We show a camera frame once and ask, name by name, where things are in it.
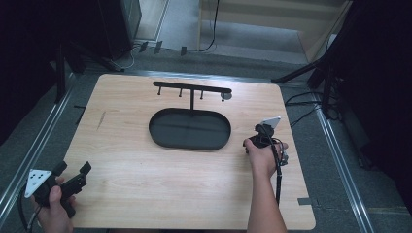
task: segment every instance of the gray floor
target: gray floor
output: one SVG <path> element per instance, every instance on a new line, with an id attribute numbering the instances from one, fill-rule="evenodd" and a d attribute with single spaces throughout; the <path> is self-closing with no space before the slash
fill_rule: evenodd
<path id="1" fill-rule="evenodd" d="M 173 2 L 182 3 L 180 0 L 171 0 L 169 6 L 173 7 Z M 167 14 L 166 17 L 180 16 L 179 14 L 173 14 L 171 9 L 168 9 Z M 159 37 L 163 40 L 164 46 L 168 47 L 168 41 L 176 40 L 169 40 L 161 34 L 168 32 L 170 38 L 173 38 L 171 33 L 173 31 L 167 29 L 166 24 L 162 25 Z M 182 38 L 182 33 L 177 34 L 174 36 Z M 189 40 L 189 38 L 191 37 L 182 38 L 182 40 Z M 296 47 L 292 45 L 295 45 L 295 42 L 291 41 L 291 44 L 287 45 L 284 50 L 294 50 L 298 53 L 298 50 L 300 50 L 299 45 L 296 45 Z M 180 56 L 178 50 L 163 49 L 159 54 L 154 54 L 154 49 L 148 48 L 144 52 L 135 50 L 133 54 L 135 64 L 131 68 L 125 69 L 125 74 L 175 76 L 176 73 L 182 73 L 185 76 L 190 74 L 192 78 L 213 78 L 256 83 L 270 83 L 271 78 L 282 77 L 305 63 L 302 60 L 296 62 L 298 59 L 290 62 L 291 58 L 281 53 L 279 53 L 278 59 L 273 61 L 264 59 L 264 55 L 254 57 L 235 55 L 236 53 L 230 50 L 222 55 L 190 52 L 185 56 Z M 127 66 L 131 64 L 131 61 L 131 57 L 125 55 L 116 62 Z M 38 169 L 50 169 L 55 163 L 64 158 L 77 128 L 76 121 L 82 114 L 82 110 L 74 108 L 74 106 L 86 106 L 98 77 L 107 73 L 89 59 L 86 59 L 86 65 L 86 71 L 82 75 L 76 75 L 75 85 L 67 105 L 41 149 L 39 157 L 34 162 L 34 166 Z M 295 94 L 308 91 L 305 81 L 309 76 L 310 74 L 305 74 L 281 85 L 284 100 Z M 39 101 L 35 109 L 21 122 L 9 140 L 0 147 L 0 161 L 2 161 L 0 168 L 3 171 L 3 176 L 0 177 L 0 191 L 3 193 L 4 198 L 1 207 L 4 207 L 4 200 L 10 199 L 12 204 L 15 200 L 13 197 L 5 195 L 6 190 L 52 110 L 54 96 L 55 88 L 51 89 Z M 296 101 L 307 100 L 312 100 L 309 95 L 296 99 Z M 313 106 L 287 107 L 290 122 L 302 117 L 312 109 Z M 357 152 L 351 139 L 346 134 L 342 122 L 331 121 L 330 124 L 360 193 L 361 200 L 366 207 L 374 232 L 412 232 L 411 216 L 397 194 L 393 181 L 379 171 L 363 170 L 358 164 Z M 317 221 L 315 229 L 310 232 L 361 232 L 343 185 L 342 176 L 336 167 L 317 115 L 312 114 L 304 118 L 292 128 L 292 133 Z M 28 217 L 31 210 L 29 203 L 25 204 Z M 22 232 L 16 205 L 12 206 L 7 217 L 4 221 L 2 219 L 0 223 L 1 232 Z M 79 229 L 78 232 L 105 232 L 105 229 Z"/>

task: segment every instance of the person's left hand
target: person's left hand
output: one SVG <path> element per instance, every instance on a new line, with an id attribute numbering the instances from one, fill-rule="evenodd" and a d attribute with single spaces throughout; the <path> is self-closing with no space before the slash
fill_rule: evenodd
<path id="1" fill-rule="evenodd" d="M 62 178 L 56 179 L 57 183 L 63 183 Z M 73 223 L 67 216 L 66 210 L 61 206 L 61 188 L 56 185 L 51 189 L 49 195 L 49 207 L 43 207 L 40 213 L 37 215 L 40 224 L 45 233 L 71 233 L 73 232 Z M 34 197 L 31 197 L 34 209 L 38 208 L 38 204 L 35 202 Z M 70 204 L 74 204 L 75 197 L 72 196 L 69 199 Z"/>

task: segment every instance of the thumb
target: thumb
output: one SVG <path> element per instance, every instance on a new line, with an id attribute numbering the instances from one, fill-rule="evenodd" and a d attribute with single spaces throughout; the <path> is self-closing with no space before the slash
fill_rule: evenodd
<path id="1" fill-rule="evenodd" d="M 51 205 L 52 210 L 60 206 L 60 199 L 61 199 L 61 188 L 60 186 L 56 185 L 51 189 L 51 193 L 49 195 L 49 203 Z"/>

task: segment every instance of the hand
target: hand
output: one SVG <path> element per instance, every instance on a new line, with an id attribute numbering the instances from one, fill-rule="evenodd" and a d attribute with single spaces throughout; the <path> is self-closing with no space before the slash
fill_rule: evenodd
<path id="1" fill-rule="evenodd" d="M 62 178 L 57 178 L 57 183 L 63 183 Z M 73 223 L 67 216 L 66 211 L 60 204 L 61 188 L 56 185 L 51 189 L 49 195 L 49 207 L 43 207 L 37 215 L 40 224 L 45 233 L 71 233 L 73 232 Z M 33 206 L 37 209 L 38 204 L 31 198 Z M 69 202 L 74 204 L 75 197 L 69 198 Z"/>
<path id="2" fill-rule="evenodd" d="M 254 176 L 265 176 L 271 178 L 276 171 L 275 158 L 272 148 L 257 148 L 250 139 L 245 139 L 243 142 L 246 150 L 249 152 L 249 159 L 252 164 L 252 172 Z M 281 149 L 279 144 L 275 144 L 279 158 L 281 158 Z M 284 149 L 288 148 L 288 144 L 283 144 Z"/>

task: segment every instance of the forearm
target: forearm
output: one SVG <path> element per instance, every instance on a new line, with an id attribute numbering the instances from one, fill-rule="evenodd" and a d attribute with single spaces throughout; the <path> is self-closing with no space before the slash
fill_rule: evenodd
<path id="1" fill-rule="evenodd" d="M 248 233 L 287 232 L 270 179 L 257 173 L 253 177 Z"/>

